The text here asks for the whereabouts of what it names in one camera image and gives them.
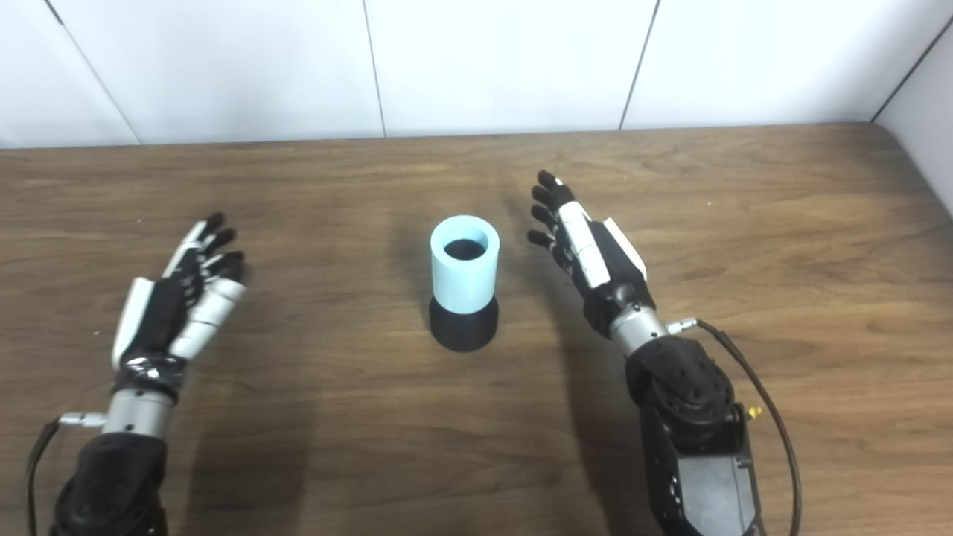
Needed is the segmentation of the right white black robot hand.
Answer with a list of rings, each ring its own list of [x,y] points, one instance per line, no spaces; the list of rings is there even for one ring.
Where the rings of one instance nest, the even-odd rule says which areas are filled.
[[[542,170],[532,189],[531,216],[545,231],[528,230],[527,240],[548,251],[583,299],[583,316],[600,336],[625,311],[654,308],[643,265],[622,231],[609,220],[589,217],[570,187]]]

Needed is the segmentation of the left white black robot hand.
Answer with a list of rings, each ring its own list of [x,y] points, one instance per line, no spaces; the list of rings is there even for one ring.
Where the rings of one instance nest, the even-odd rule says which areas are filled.
[[[221,249],[238,236],[222,211],[185,235],[157,279],[137,277],[112,347],[113,392],[158,392],[176,400],[186,371],[247,292],[242,251]]]

